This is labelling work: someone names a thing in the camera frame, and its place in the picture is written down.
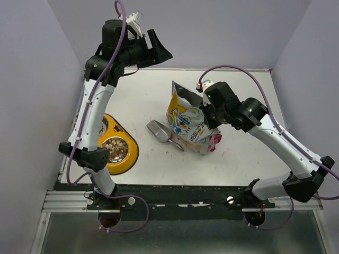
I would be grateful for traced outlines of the pet food bag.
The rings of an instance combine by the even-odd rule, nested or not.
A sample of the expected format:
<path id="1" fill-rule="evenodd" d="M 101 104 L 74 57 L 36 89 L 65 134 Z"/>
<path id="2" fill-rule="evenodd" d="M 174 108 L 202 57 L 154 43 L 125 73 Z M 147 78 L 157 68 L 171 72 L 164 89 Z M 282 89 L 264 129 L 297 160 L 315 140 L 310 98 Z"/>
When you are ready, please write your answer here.
<path id="1" fill-rule="evenodd" d="M 195 92 L 172 82 L 172 97 L 167 108 L 167 123 L 176 137 L 190 149 L 206 155 L 216 149 L 222 135 L 204 121 L 203 99 Z"/>

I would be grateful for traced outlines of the metal food scoop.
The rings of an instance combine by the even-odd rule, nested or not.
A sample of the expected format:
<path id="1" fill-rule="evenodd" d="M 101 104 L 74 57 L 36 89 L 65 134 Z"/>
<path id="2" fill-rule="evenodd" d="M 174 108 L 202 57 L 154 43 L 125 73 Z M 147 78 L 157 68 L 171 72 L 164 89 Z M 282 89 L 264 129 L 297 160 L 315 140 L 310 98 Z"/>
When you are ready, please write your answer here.
<path id="1" fill-rule="evenodd" d="M 179 143 L 172 140 L 172 132 L 165 125 L 156 120 L 151 120 L 149 123 L 146 124 L 146 127 L 159 142 L 169 142 L 175 145 L 181 151 L 184 151 L 183 147 Z"/>

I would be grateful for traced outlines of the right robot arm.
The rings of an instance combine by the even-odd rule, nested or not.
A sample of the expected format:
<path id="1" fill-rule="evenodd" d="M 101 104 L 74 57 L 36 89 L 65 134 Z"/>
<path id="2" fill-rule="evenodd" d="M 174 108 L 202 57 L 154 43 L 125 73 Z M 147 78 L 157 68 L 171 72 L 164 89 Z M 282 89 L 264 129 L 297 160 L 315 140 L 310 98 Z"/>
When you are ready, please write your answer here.
<path id="1" fill-rule="evenodd" d="M 244 193 L 247 206 L 256 207 L 263 200 L 281 196 L 307 203 L 315 196 L 328 173 L 323 168 L 331 169 L 334 165 L 331 157 L 313 153 L 280 124 L 274 124 L 267 107 L 259 100 L 250 97 L 241 102 L 226 82 L 197 83 L 197 91 L 203 95 L 201 108 L 209 127 L 229 124 L 249 133 L 290 169 L 282 176 L 253 180 Z"/>

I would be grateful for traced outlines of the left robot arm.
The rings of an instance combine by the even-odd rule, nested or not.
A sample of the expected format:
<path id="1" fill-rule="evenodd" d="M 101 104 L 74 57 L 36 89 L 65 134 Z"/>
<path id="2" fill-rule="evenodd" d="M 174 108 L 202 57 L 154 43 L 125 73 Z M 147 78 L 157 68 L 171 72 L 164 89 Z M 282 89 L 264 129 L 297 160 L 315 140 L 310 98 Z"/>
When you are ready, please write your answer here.
<path id="1" fill-rule="evenodd" d="M 146 68 L 172 59 L 155 30 L 138 34 L 122 20 L 107 20 L 102 28 L 102 43 L 91 56 L 84 71 L 84 92 L 76 124 L 68 141 L 59 144 L 59 152 L 75 161 L 90 176 L 100 193 L 99 202 L 106 209 L 114 208 L 118 197 L 116 184 L 106 167 L 109 151 L 99 146 L 106 106 L 130 66 Z"/>

